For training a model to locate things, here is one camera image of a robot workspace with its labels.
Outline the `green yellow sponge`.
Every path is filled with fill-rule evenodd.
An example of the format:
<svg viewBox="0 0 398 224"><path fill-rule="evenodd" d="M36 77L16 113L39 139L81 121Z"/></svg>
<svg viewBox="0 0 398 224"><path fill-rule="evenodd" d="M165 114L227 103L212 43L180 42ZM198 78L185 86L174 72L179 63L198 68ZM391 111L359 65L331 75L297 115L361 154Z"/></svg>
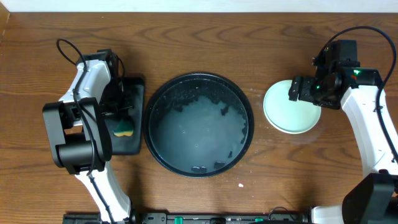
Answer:
<svg viewBox="0 0 398 224"><path fill-rule="evenodd" d="M119 124L113 130L113 134L117 137L131 137L134 134L134 124L130 120L121 119Z"/></svg>

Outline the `light blue plate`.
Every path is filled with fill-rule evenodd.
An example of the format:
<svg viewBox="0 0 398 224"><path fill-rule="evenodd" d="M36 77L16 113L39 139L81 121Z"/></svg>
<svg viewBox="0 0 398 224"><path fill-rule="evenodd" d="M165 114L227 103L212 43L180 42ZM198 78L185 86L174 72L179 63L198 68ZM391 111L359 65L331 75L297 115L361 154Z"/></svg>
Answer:
<svg viewBox="0 0 398 224"><path fill-rule="evenodd" d="M301 134L319 121L322 109L306 101L290 101L292 80L273 84L263 100L264 115L273 127L288 134Z"/></svg>

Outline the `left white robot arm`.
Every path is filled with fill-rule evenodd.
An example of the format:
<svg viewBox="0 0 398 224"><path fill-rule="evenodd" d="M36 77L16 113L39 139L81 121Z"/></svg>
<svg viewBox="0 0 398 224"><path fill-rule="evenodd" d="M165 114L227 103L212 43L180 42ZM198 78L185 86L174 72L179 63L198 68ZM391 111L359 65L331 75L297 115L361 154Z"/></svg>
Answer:
<svg viewBox="0 0 398 224"><path fill-rule="evenodd" d="M42 109L56 166L75 176L99 208L100 223L134 223L130 198L111 167L113 146L107 116L120 116L129 103L111 49L80 55L68 91Z"/></svg>

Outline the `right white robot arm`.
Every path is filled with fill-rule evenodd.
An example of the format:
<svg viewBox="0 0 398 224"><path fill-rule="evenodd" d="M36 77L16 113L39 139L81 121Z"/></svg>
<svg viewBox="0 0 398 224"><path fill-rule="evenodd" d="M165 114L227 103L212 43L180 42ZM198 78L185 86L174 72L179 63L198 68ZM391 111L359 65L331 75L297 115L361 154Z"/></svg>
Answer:
<svg viewBox="0 0 398 224"><path fill-rule="evenodd" d="M289 99L346 113L361 156L363 180L342 204L313 207L310 221L397 223L397 156L390 147L397 142L397 133L379 72L360 66L354 40L327 43L313 64L315 76L294 77Z"/></svg>

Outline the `black rectangular tray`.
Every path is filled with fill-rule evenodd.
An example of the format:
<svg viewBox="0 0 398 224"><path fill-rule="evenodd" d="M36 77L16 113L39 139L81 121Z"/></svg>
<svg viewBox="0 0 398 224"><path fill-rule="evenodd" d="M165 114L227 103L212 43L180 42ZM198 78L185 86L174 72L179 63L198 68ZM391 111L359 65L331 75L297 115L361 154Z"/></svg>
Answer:
<svg viewBox="0 0 398 224"><path fill-rule="evenodd" d="M144 87L143 78L126 77L122 81L123 98L120 104L103 106L102 113L115 156L140 153Z"/></svg>

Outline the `black round tray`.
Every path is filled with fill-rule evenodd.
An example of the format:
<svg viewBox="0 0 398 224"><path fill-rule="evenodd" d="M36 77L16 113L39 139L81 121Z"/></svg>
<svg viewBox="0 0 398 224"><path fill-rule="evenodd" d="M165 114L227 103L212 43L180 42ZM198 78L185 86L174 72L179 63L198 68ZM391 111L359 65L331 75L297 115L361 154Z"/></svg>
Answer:
<svg viewBox="0 0 398 224"><path fill-rule="evenodd" d="M169 171L212 177L244 157L254 135L254 115L247 96L231 80L188 73L151 96L143 135L152 156Z"/></svg>

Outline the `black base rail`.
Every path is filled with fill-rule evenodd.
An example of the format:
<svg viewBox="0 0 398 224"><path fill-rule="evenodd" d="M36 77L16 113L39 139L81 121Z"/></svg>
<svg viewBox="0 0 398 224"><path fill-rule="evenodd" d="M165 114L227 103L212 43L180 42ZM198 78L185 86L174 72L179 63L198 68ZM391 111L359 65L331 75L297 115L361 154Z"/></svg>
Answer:
<svg viewBox="0 0 398 224"><path fill-rule="evenodd" d="M265 224L312 222L307 213L290 212L285 208L273 208L263 214L189 214L189 213L137 213L133 211L126 223L136 224Z"/></svg>

